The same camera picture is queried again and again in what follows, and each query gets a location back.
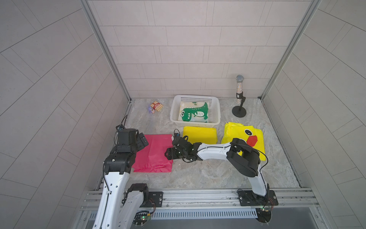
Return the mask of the pink raincoat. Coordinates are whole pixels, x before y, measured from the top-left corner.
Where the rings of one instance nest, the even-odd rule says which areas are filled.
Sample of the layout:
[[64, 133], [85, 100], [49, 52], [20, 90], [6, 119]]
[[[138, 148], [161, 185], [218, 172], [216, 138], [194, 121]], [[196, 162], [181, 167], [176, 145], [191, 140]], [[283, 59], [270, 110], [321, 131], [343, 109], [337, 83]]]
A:
[[170, 173], [173, 161], [165, 157], [167, 149], [172, 148], [171, 135], [145, 135], [148, 146], [137, 152], [134, 173]]

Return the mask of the plain yellow raincoat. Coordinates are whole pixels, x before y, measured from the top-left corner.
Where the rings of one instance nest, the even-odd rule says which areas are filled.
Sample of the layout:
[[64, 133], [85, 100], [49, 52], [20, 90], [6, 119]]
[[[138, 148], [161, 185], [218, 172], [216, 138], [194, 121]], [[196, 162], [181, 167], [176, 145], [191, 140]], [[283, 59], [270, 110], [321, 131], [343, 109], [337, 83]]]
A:
[[218, 137], [215, 128], [205, 127], [184, 127], [183, 136], [188, 136], [190, 143], [205, 143], [209, 145], [217, 144]]

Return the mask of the white dinosaur print raincoat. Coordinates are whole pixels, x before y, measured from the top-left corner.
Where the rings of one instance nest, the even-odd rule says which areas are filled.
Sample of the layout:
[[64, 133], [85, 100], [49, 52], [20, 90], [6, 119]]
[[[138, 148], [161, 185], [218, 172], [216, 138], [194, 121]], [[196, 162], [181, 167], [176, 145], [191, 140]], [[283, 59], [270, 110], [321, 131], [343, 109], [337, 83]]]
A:
[[184, 122], [208, 122], [207, 102], [181, 102], [178, 121]]

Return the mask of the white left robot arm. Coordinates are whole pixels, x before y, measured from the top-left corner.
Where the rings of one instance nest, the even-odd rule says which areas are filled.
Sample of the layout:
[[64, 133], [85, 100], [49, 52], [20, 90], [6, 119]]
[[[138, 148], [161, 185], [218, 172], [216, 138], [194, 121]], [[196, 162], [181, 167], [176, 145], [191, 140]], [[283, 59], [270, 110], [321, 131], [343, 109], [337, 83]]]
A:
[[124, 195], [136, 154], [148, 142], [137, 129], [118, 129], [116, 134], [117, 143], [103, 163], [104, 187], [94, 229], [129, 229], [148, 198], [146, 184], [131, 186]]

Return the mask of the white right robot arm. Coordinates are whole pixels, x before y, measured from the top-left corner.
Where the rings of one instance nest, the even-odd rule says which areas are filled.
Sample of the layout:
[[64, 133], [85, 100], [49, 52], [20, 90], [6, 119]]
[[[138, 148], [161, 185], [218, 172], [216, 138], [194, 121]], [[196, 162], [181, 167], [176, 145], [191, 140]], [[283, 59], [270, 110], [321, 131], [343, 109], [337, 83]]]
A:
[[236, 170], [248, 177], [255, 197], [267, 196], [269, 186], [261, 173], [260, 156], [263, 153], [249, 146], [243, 139], [233, 138], [229, 143], [209, 145], [190, 143], [187, 137], [176, 136], [172, 148], [167, 149], [168, 160], [182, 159], [186, 163], [197, 160], [219, 159], [229, 161]]

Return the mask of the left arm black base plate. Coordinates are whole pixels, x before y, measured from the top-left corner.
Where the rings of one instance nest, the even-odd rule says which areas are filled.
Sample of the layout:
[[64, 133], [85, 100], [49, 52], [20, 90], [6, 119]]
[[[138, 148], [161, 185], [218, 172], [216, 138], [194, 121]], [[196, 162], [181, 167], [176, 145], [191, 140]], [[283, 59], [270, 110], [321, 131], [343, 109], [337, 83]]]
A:
[[160, 208], [163, 202], [163, 195], [164, 193], [161, 191], [153, 191], [149, 192], [148, 194], [144, 192], [144, 200], [141, 208], [153, 208], [157, 207]]

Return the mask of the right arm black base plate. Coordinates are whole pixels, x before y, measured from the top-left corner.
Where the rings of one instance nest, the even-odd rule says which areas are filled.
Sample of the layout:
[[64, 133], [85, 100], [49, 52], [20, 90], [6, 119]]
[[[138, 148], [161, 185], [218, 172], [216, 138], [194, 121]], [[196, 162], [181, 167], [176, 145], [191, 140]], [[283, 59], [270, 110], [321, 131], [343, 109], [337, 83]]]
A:
[[265, 197], [256, 195], [253, 191], [239, 189], [237, 191], [241, 206], [278, 206], [278, 200], [273, 190], [269, 190]]

